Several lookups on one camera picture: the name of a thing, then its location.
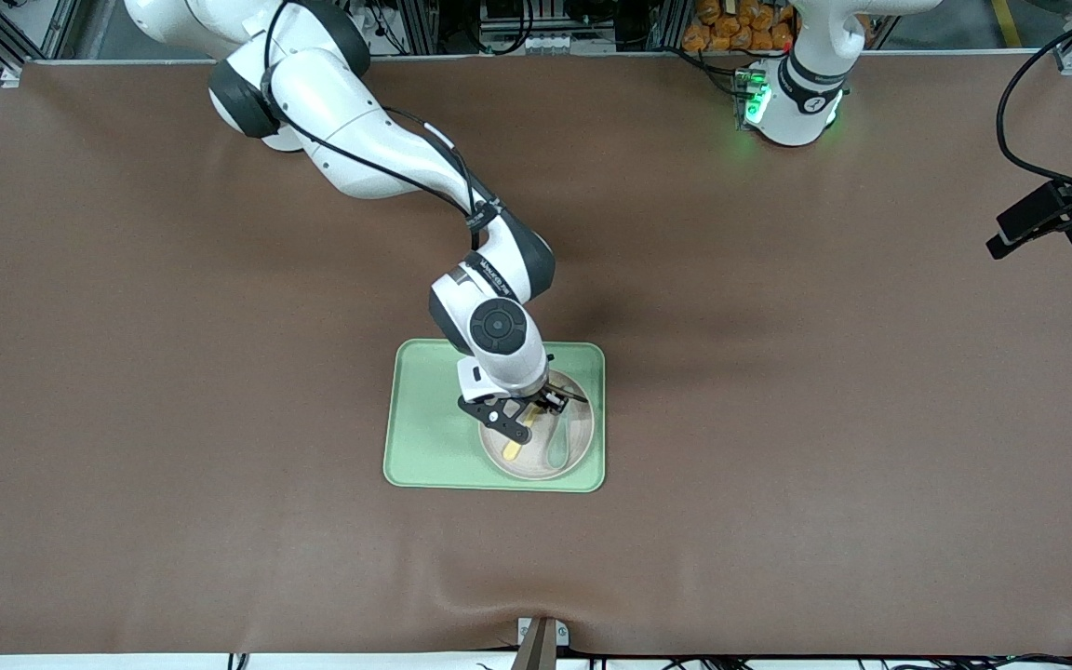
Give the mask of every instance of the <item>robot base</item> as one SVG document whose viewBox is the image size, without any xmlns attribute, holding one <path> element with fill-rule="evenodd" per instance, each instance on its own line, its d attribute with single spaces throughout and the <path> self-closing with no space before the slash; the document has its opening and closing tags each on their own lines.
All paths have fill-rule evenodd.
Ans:
<svg viewBox="0 0 1072 670">
<path fill-rule="evenodd" d="M 765 73 L 766 94 L 761 102 L 760 109 L 756 114 L 750 114 L 747 109 L 742 118 L 744 126 L 754 128 L 763 137 L 784 147 L 803 147 L 812 144 L 821 136 L 837 115 L 838 103 L 843 101 L 843 93 L 839 92 L 833 102 L 827 103 L 822 98 L 814 98 L 813 102 L 807 102 L 812 106 L 821 105 L 817 114 L 803 114 L 796 102 L 783 93 L 783 86 L 779 84 L 779 69 L 786 68 L 786 60 L 759 60 L 750 65 L 750 71 Z"/>
<path fill-rule="evenodd" d="M 520 479 L 503 472 L 483 450 L 481 423 L 461 412 L 456 402 L 460 394 L 456 362 L 462 355 L 446 340 L 408 340 L 396 355 L 384 452 L 384 476 L 388 482 L 410 488 L 575 493 L 601 487 L 607 476 L 604 353 L 587 343 L 545 344 L 553 355 L 553 381 L 557 381 L 556 372 L 563 372 L 590 399 L 586 406 L 592 412 L 593 426 L 589 448 L 582 449 L 578 463 L 574 464 L 570 449 L 561 473 L 552 478 Z M 561 426 L 561 430 L 580 430 L 582 416 L 571 415 L 578 404 L 570 403 L 561 420 L 579 423 Z M 519 450 L 519 458 L 527 453 L 528 447 L 537 446 L 539 430 L 533 426 L 533 441 Z M 580 444 L 582 437 L 575 440 Z"/>
</svg>

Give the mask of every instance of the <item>brown table cover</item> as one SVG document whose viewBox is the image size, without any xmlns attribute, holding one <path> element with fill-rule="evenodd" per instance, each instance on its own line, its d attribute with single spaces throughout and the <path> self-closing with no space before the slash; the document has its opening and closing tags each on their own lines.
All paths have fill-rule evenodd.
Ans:
<svg viewBox="0 0 1072 670">
<path fill-rule="evenodd" d="M 226 128 L 207 66 L 0 93 L 0 653 L 1072 653 L 1072 250 L 987 256 L 1041 179 L 1024 56 L 863 59 L 812 147 L 658 59 L 376 64 L 561 259 L 608 359 L 591 495 L 405 490 L 391 364 L 465 251 Z M 1072 77 L 1012 145 L 1072 173 Z M 455 399 L 434 399 L 455 410 Z"/>
</svg>

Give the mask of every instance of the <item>green placemat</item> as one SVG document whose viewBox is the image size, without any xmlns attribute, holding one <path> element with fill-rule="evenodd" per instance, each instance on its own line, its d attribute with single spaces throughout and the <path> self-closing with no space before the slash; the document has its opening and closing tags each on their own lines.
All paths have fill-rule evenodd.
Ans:
<svg viewBox="0 0 1072 670">
<path fill-rule="evenodd" d="M 553 368 L 582 386 L 595 407 L 595 437 L 577 467 L 527 482 L 494 466 L 477 422 L 458 408 L 458 349 L 444 340 L 408 340 L 396 353 L 384 476 L 397 487 L 589 493 L 607 476 L 607 362 L 593 344 L 546 342 Z"/>
</svg>

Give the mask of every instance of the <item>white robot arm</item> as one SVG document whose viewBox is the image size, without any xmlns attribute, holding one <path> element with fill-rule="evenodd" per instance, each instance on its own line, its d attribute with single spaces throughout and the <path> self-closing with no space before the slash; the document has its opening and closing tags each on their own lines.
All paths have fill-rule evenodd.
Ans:
<svg viewBox="0 0 1072 670">
<path fill-rule="evenodd" d="M 162 25 L 151 9 L 154 1 L 204 4 L 149 1 L 148 34 L 197 33 Z M 133 3 L 140 0 L 128 0 L 129 10 Z M 525 444 L 531 430 L 518 416 L 528 404 L 557 413 L 571 399 L 584 402 L 549 384 L 544 340 L 523 309 L 553 283 L 556 262 L 545 240 L 465 168 L 440 132 L 427 125 L 433 139 L 414 135 L 379 106 L 360 79 L 370 66 L 367 45 L 342 10 L 322 0 L 239 4 L 250 13 L 242 20 L 229 11 L 234 5 L 225 16 L 200 5 L 190 12 L 196 25 L 227 42 L 238 30 L 251 35 L 209 77 L 209 98 L 226 123 L 272 148 L 302 149 L 333 187 L 354 198 L 425 190 L 463 212 L 474 240 L 483 230 L 488 235 L 485 245 L 435 280 L 429 293 L 429 313 L 464 355 L 458 363 L 459 406 Z M 165 12 L 172 23 L 185 15 Z"/>
<path fill-rule="evenodd" d="M 834 122 L 843 85 L 859 55 L 864 30 L 855 14 L 905 16 L 926 12 L 941 0 L 793 0 L 801 33 L 787 57 L 751 65 L 766 72 L 770 96 L 762 115 L 748 119 L 777 145 L 800 147 Z"/>
</svg>

